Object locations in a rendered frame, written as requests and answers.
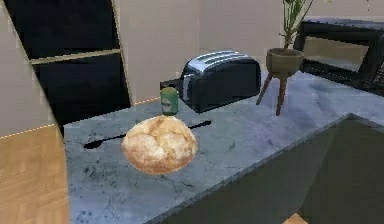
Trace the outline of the black and silver toaster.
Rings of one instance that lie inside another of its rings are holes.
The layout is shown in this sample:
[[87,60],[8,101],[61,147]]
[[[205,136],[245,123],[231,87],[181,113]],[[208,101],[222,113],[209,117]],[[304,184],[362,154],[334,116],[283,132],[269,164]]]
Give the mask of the black and silver toaster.
[[196,113],[204,113],[256,96],[261,69],[252,57],[233,50],[206,53],[190,59],[179,78],[163,81],[175,87],[179,98]]

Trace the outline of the round crusty bread loaf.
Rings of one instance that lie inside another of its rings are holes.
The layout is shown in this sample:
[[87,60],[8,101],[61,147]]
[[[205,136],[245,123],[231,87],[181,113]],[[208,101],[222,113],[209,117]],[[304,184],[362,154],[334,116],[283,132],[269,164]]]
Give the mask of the round crusty bread loaf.
[[188,165],[197,153],[198,144],[183,121],[160,115],[134,125],[124,136],[121,149],[136,169],[161,175]]

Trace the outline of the black long spoon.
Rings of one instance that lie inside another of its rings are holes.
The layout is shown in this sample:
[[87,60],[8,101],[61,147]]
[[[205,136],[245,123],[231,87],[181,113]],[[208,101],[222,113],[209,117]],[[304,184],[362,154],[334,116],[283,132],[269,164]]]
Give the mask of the black long spoon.
[[[198,128],[198,127],[203,127],[203,126],[207,126],[207,125],[210,125],[212,123],[212,121],[210,120],[206,120],[206,121],[203,121],[203,122],[200,122],[198,124],[195,124],[195,125],[192,125],[192,126],[188,126],[189,129],[195,129],[195,128]],[[113,140],[113,139],[120,139],[120,138],[123,138],[125,137],[126,134],[122,134],[122,135],[118,135],[118,136],[114,136],[114,137],[109,137],[109,138],[104,138],[104,139],[100,139],[100,140],[96,140],[96,141],[92,141],[92,142],[89,142],[85,145],[83,145],[83,147],[85,149],[94,149],[94,148],[98,148],[101,146],[101,144],[105,141],[109,141],[109,140]]]

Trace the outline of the house plant in legged pot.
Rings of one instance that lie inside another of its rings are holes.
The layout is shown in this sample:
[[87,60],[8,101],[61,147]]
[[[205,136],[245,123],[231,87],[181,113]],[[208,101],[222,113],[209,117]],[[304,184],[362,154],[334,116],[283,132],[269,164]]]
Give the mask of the house plant in legged pot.
[[256,102],[259,105],[273,78],[279,80],[279,94],[275,115],[279,116],[284,104],[288,78],[293,76],[303,63],[304,53],[301,50],[290,48],[297,36],[301,22],[311,9],[315,0],[282,0],[283,29],[280,36],[284,45],[270,48],[266,54],[267,78],[264,81],[260,95]]

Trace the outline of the green beer can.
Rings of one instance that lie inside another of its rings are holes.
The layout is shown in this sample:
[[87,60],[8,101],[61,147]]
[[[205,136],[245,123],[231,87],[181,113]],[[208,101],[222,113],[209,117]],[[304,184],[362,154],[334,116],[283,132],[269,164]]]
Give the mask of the green beer can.
[[178,91],[174,87],[165,87],[160,91],[162,112],[166,116],[178,113]]

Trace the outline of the dark window with beige frame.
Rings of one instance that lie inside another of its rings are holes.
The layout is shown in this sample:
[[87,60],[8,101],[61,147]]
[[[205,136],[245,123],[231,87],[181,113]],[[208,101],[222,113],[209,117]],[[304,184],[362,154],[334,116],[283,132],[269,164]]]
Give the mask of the dark window with beige frame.
[[130,106],[112,0],[3,0],[58,125]]

